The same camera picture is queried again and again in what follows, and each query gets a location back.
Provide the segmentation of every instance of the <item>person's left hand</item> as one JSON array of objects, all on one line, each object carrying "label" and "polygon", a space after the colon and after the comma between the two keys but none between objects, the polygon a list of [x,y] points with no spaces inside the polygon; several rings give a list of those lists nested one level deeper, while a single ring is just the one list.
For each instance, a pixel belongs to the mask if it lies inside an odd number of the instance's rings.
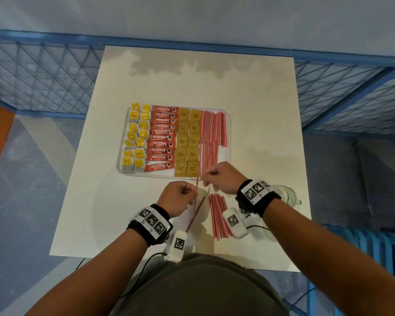
[{"label": "person's left hand", "polygon": [[170,182],[164,188],[156,204],[165,209],[170,218],[177,217],[198,197],[195,190],[196,187],[186,181]]}]

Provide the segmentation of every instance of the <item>wrist strap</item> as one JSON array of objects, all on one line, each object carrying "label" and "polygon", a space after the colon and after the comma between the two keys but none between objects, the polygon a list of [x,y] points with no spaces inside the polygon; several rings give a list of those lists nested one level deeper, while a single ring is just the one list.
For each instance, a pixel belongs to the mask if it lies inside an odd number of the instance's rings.
[{"label": "wrist strap", "polygon": [[148,243],[148,247],[162,244],[167,234],[173,228],[169,222],[170,216],[162,207],[152,204],[142,208],[130,220],[127,228],[135,230]]},{"label": "wrist strap", "polygon": [[246,180],[237,191],[235,198],[240,208],[263,217],[274,198],[281,199],[274,189],[262,180]]}]

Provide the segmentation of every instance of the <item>forearm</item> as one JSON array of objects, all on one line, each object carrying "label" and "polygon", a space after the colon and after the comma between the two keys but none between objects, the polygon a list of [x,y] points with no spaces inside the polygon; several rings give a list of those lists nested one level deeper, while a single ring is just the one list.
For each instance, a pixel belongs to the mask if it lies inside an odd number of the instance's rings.
[{"label": "forearm", "polygon": [[57,284],[26,316],[108,314],[145,255],[146,241],[126,230],[95,258]]},{"label": "forearm", "polygon": [[273,200],[263,215],[279,244],[302,271],[347,315],[395,315],[395,277],[368,255]]}]

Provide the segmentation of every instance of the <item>black cable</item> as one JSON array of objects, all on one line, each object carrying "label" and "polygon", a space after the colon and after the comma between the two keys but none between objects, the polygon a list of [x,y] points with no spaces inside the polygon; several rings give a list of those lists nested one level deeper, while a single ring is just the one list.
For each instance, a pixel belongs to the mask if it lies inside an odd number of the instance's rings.
[{"label": "black cable", "polygon": [[247,228],[251,228],[251,227],[260,227],[260,228],[263,228],[264,230],[270,230],[269,228],[264,227],[264,226],[260,226],[260,225],[250,225]]},{"label": "black cable", "polygon": [[86,259],[86,257],[79,263],[79,265],[76,267],[75,271],[82,265],[83,261]]},{"label": "black cable", "polygon": [[155,253],[155,254],[151,255],[151,257],[148,258],[148,260],[146,261],[144,267],[142,268],[142,271],[141,271],[141,273],[139,274],[139,277],[137,278],[135,284],[133,284],[132,288],[130,288],[130,290],[129,290],[127,293],[125,293],[124,295],[121,295],[120,298],[125,297],[125,296],[126,296],[128,293],[130,293],[130,291],[136,286],[136,284],[137,284],[138,281],[139,281],[139,278],[142,276],[142,273],[143,273],[144,270],[145,270],[146,265],[149,263],[149,261],[151,260],[151,258],[153,258],[153,257],[156,256],[156,255],[164,255],[164,256],[167,256],[166,253]]},{"label": "black cable", "polygon": [[315,290],[315,289],[316,289],[316,287],[313,287],[312,289],[308,290],[308,291],[305,292],[303,295],[301,295],[301,296],[296,300],[296,302],[291,306],[290,311],[293,309],[293,307],[295,307],[295,306],[297,305],[298,302],[301,301],[301,299],[302,299],[303,297],[305,297],[308,293],[310,293],[311,291],[313,291],[313,290]]}]

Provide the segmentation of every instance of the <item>white tray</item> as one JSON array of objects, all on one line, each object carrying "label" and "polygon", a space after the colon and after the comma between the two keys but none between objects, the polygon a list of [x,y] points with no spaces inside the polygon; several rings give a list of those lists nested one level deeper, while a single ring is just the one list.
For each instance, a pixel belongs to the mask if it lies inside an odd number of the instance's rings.
[{"label": "white tray", "polygon": [[[166,104],[158,104],[158,106],[172,106],[172,105],[166,105]],[[225,124],[226,124],[226,139],[227,139],[227,147],[222,147],[221,145],[218,146],[218,163],[219,162],[224,162],[230,161],[230,116],[228,113],[224,110],[218,110],[218,109],[200,109],[196,107],[188,107],[188,106],[176,106],[176,107],[185,107],[188,109],[195,109],[195,110],[202,110],[202,111],[213,111],[213,112],[223,112],[225,113]],[[122,158],[122,153],[125,148],[125,143],[124,143],[124,137],[127,132],[127,124],[129,123],[128,121],[128,116],[130,114],[131,107],[127,109],[126,112],[126,121],[124,123],[123,130],[120,131],[121,134],[121,140],[120,140],[120,149],[119,149],[119,156],[117,158],[117,170],[121,173],[121,158]],[[158,164],[161,163],[159,161],[149,161],[147,162],[148,164]],[[123,175],[128,175],[128,176],[140,176],[140,177],[159,177],[159,178],[176,178],[176,179],[184,179],[184,180],[191,180],[195,181],[196,177],[175,177],[174,176],[174,168],[169,169],[169,170],[162,170],[162,171],[152,171],[148,173],[130,173],[130,174],[125,174],[122,173]]]}]

